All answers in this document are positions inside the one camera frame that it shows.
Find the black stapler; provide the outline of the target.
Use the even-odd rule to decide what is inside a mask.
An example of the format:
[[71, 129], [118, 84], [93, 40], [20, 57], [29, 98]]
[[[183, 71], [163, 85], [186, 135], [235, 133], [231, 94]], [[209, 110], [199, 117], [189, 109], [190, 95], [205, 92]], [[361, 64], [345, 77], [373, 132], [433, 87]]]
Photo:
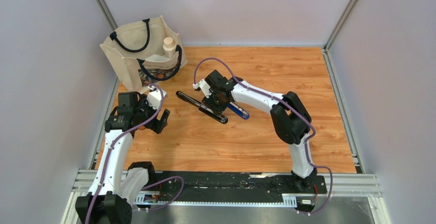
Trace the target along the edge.
[[184, 92], [178, 90], [176, 92], [176, 96], [178, 98], [180, 98], [181, 100], [197, 107], [199, 111], [206, 114], [207, 116], [214, 119], [215, 121], [218, 121], [221, 124], [226, 124], [228, 122], [228, 118], [226, 116], [214, 114], [213, 111], [210, 108], [208, 108], [205, 104], [203, 104], [200, 101], [194, 99], [193, 97], [185, 94]]

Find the blue tape dispenser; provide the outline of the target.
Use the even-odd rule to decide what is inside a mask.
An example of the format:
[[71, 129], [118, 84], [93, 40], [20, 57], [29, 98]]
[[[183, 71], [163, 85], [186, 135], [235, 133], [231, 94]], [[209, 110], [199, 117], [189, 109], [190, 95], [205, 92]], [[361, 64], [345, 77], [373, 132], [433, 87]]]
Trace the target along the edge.
[[230, 102], [228, 107], [238, 116], [240, 116], [242, 119], [244, 120], [249, 119], [249, 113], [243, 108], [241, 108], [239, 105], [237, 105], [236, 103]]

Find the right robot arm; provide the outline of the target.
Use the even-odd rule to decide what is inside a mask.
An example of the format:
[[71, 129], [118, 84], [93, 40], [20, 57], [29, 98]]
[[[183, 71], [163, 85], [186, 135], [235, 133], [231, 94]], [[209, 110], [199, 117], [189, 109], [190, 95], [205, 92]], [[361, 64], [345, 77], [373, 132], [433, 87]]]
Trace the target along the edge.
[[227, 79], [217, 70], [194, 83], [193, 88], [204, 94], [202, 103], [216, 115], [231, 102], [248, 104], [269, 114], [277, 136], [288, 145], [294, 188], [305, 193], [313, 187], [317, 169], [308, 144], [312, 119], [296, 93], [268, 92], [236, 76]]

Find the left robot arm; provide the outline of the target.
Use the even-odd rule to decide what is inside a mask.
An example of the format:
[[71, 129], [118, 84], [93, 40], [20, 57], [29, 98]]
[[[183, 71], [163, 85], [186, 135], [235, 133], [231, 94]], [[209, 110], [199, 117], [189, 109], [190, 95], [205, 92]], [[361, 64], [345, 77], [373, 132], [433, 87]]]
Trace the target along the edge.
[[141, 126], [159, 134], [167, 125], [169, 110], [161, 111], [167, 93], [159, 88], [148, 94], [122, 92], [118, 105], [105, 121], [103, 155], [96, 176], [75, 209], [82, 223], [131, 223], [135, 199], [143, 188], [152, 190], [157, 176], [151, 162], [136, 162], [122, 178], [134, 134]]

